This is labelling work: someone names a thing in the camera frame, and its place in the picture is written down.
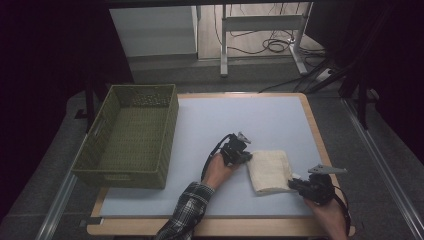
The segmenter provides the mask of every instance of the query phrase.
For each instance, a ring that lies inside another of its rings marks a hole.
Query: metal frame
[[[390,166],[387,164],[383,154],[380,152],[377,144],[374,142],[371,134],[362,126],[362,124],[356,118],[355,106],[352,102],[348,102],[346,99],[342,99],[342,104],[345,106],[350,119],[359,134],[359,137],[366,146],[378,172],[380,173],[383,182],[386,184],[387,189],[400,212],[405,218],[406,223],[409,226],[415,239],[424,239],[424,223],[420,217],[419,212],[415,209],[411,199],[403,191],[402,186],[397,181],[393,174]]]
[[[80,153],[83,144],[81,144],[77,155]],[[36,240],[49,240],[53,238],[53,235],[56,231],[57,225],[59,224],[60,218],[62,217],[63,211],[65,210],[66,205],[68,204],[69,197],[72,194],[75,183],[77,182],[77,177],[71,172],[71,168],[74,165],[76,157],[74,158],[71,167],[66,173],[65,178],[63,179],[62,185],[60,186],[59,191],[57,192],[52,205],[50,206],[49,211],[47,212],[44,222],[38,231]]]
[[[309,2],[301,15],[281,16],[231,16],[227,17],[226,5],[222,5],[222,44],[221,44],[221,76],[228,76],[227,32],[230,31],[272,31],[298,30],[295,39],[290,41],[290,52],[301,75],[306,75],[305,64],[299,55],[299,46],[305,32],[309,12],[312,7]]]

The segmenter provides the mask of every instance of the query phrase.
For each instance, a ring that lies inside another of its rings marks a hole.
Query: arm
[[[180,196],[172,218],[159,230],[155,239],[190,239],[201,221],[214,189],[192,182]]]
[[[323,206],[316,205],[313,201],[304,198],[305,204],[311,208],[315,218],[332,240],[347,240],[345,219],[342,209],[336,200],[331,200]]]
[[[159,230],[155,239],[191,239],[194,227],[202,220],[215,190],[238,166],[227,167],[220,153],[214,155],[202,183],[191,183],[180,196],[172,218]]]

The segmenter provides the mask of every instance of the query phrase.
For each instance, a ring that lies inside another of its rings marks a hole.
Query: metal rail
[[[81,147],[75,156],[78,156],[80,153],[82,145],[83,144],[81,144]],[[59,191],[57,192],[53,203],[44,218],[44,222],[38,231],[37,237],[35,238],[36,240],[50,240],[56,231],[57,225],[59,224],[60,218],[62,217],[63,211],[65,210],[66,204],[68,203],[69,197],[71,196],[72,190],[74,189],[77,181],[77,177],[71,172],[72,165],[66,173],[62,185],[60,186]]]
[[[381,154],[380,150],[378,149],[371,134],[365,130],[361,123],[358,121],[356,117],[356,110],[353,104],[348,102],[346,99],[342,99],[342,103],[346,107],[353,125],[355,126],[359,136],[367,147],[367,150],[370,153],[378,172],[380,173],[400,212],[405,218],[405,221],[412,231],[412,234],[414,235],[415,239],[423,240],[424,225],[419,213],[413,206],[409,197],[403,191],[399,182],[396,180],[396,177],[384,159],[383,154]]]

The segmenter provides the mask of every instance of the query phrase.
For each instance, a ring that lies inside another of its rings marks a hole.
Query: plaid shirt sleeve
[[[191,239],[193,229],[205,215],[214,192],[205,184],[192,182],[178,199],[172,218],[159,230],[155,239]]]

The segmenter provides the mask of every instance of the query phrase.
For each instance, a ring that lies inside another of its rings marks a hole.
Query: gray floor
[[[230,61],[229,76],[221,78],[219,62],[191,58],[130,59],[137,83],[175,83],[180,93],[258,92],[298,76],[291,58]],[[291,92],[299,81],[272,91]],[[370,152],[354,127],[351,116],[337,95],[340,82],[308,95],[308,100],[334,166],[347,168],[339,181],[346,192],[357,233],[352,239],[415,239],[403,213],[393,199]],[[84,94],[68,102],[67,115],[39,168],[0,226],[0,239],[34,239],[56,192],[83,141],[84,119],[75,119],[85,108]],[[424,167],[385,124],[372,104],[368,105],[369,133],[419,215],[424,215]],[[53,239],[114,239],[91,236],[85,223],[98,189],[77,181]]]

